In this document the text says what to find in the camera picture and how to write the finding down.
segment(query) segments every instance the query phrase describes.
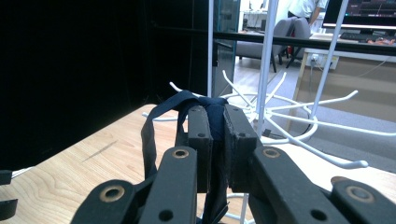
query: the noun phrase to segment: black strap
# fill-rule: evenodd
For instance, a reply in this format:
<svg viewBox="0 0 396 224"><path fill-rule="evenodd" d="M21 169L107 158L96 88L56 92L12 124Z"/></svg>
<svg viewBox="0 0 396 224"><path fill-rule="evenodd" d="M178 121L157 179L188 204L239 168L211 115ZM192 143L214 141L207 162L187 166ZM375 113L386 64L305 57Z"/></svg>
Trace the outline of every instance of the black strap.
<svg viewBox="0 0 396 224"><path fill-rule="evenodd" d="M165 102L160 105L155 106L146 119L145 124L143 125L141 136L142 136L142 150L143 150L143 162L145 166L145 178L148 178L152 175L157 174L157 166L155 165L155 161L157 159L157 149L155 147L155 139L154 139L154 125L152 120L158 118L162 114L166 113L169 110L176 109L177 106L188 103L196 103L198 105L198 97L194 96L190 91L180 91L174 96L168 98ZM178 114L177 118L177 131L183 131L183 122L186 119L188 114L185 107L183 107L183 111L181 114Z"/></svg>
<svg viewBox="0 0 396 224"><path fill-rule="evenodd" d="M201 105L205 108L214 144L212 148L210 191L206 194L203 219L198 221L202 221L202 223L217 223L228 210L226 199L228 183L223 145L225 104L228 104L228 102L223 98L198 98L190 91L180 91L151 110L141 132L145 178L148 178L157 173L157 166L155 165L157 150L152 120L169 110L175 109L178 111L177 132L184 133L183 123L189 109L195 105Z"/></svg>

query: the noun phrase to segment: cable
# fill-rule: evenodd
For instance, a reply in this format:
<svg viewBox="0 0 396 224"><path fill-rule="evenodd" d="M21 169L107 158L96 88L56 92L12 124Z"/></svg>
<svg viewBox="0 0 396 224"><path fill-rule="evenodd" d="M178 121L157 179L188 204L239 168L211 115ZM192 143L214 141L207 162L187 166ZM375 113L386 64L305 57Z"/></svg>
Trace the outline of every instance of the cable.
<svg viewBox="0 0 396 224"><path fill-rule="evenodd" d="M312 126L312 124L308 124L308 126L306 126L305 131L303 131L303 133L301 133L300 135L303 135L303 134L307 133L309 131L309 129L311 128L311 126Z"/></svg>
<svg viewBox="0 0 396 224"><path fill-rule="evenodd" d="M276 133L270 133L269 137L272 139L286 139L285 136Z"/></svg>
<svg viewBox="0 0 396 224"><path fill-rule="evenodd" d="M318 63L318 61L316 59L314 61L315 61L315 67L323 72L323 69L320 67L320 63Z"/></svg>
<svg viewBox="0 0 396 224"><path fill-rule="evenodd" d="M374 68L368 70L367 72L362 73L362 74L360 74L360 75L358 75L358 76L355 76L355 77L364 77L364 76L366 76L367 74L373 72L375 69L377 69L377 68L380 67L382 64L384 64L385 62L387 62L389 59L390 59L390 56L388 56L388 58L385 59L384 62L380 63L379 65L376 65ZM335 74L333 74L331 77L355 78L355 77L347 77L347 76L345 76L345 75L335 75Z"/></svg>

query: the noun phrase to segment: wooden surface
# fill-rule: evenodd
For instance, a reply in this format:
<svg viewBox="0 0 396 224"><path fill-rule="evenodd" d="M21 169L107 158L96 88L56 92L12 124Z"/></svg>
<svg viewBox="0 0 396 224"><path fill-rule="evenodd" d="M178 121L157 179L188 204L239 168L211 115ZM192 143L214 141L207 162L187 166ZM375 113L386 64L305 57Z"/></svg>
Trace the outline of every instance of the wooden surface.
<svg viewBox="0 0 396 224"><path fill-rule="evenodd" d="M17 198L16 216L4 223L70 223L87 195L97 185L110 179L123 179L133 184L144 180L140 130L154 105L145 105L126 117L76 143L58 155L38 164L0 187L0 201ZM165 116L176 116L169 112ZM166 149L172 147L176 123L154 122L160 164ZM346 171L336 168L296 146L282 145L311 180L331 189L330 180L342 175L377 188L396 203L396 175L374 168ZM197 215L202 213L204 194L198 195ZM239 214L241 200L231 200L230 210Z"/></svg>

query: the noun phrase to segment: floor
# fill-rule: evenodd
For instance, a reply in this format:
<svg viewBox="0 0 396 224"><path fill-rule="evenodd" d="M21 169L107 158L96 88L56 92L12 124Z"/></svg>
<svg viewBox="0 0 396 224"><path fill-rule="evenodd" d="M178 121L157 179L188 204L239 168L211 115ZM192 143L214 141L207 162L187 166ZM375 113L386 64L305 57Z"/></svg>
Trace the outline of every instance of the floor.
<svg viewBox="0 0 396 224"><path fill-rule="evenodd" d="M238 57L235 58L235 60L233 84L244 92L257 91L260 80L261 60L249 58L243 58L240 60ZM267 93L271 92L276 87L279 80L286 72L285 81L276 91L276 95L292 99L300 72L301 62L296 61L289 68L285 68L288 61L289 59L284 57L282 65L276 64L277 73L274 73L272 65L270 66ZM231 100L230 102L244 105L244 102L240 99ZM271 100L266 106L270 108L271 106L284 104L285 102ZM306 119L307 115L303 110L299 110L296 117ZM317 117L320 121L324 122L380 132L396 132L396 123L394 122L350 114L324 106L318 107ZM287 119L277 118L274 118L274 120L276 120L276 123L280 127L288 130L293 136L300 135L301 133L306 132L309 128L306 123L289 123ZM271 130L271 136L273 138L281 137L282 135L277 128L269 123L264 123L262 129L266 129L267 131ZM304 142L327 154L350 161L368 161L369 165L372 167L396 173L396 137L384 137L368 133L356 133L349 130L319 126L318 130Z"/></svg>

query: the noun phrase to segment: chair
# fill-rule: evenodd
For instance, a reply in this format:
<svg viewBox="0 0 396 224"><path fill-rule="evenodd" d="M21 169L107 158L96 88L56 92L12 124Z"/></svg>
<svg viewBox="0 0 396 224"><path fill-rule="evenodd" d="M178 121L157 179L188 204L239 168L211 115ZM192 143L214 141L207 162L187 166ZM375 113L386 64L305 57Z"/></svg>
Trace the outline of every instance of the chair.
<svg viewBox="0 0 396 224"><path fill-rule="evenodd" d="M275 28L274 28L274 36L287 36L290 34L290 27L292 26L292 18L287 18L284 20L280 20ZM236 42L236 50L235 56L248 57L254 59L262 58L262 48L263 43L254 43L247 41L237 41ZM271 53L271 63L274 67L274 72L276 73L276 64L275 64L275 56L277 55L279 59L279 64L282 64L282 51L285 49L284 46L281 45L273 45L272 53Z"/></svg>
<svg viewBox="0 0 396 224"><path fill-rule="evenodd" d="M311 28L309 27L306 18L296 19L294 22L294 37L300 39L309 39L311 36ZM304 57L305 48L298 47L292 54L291 59L286 65L286 68L294 62L295 59L301 60Z"/></svg>

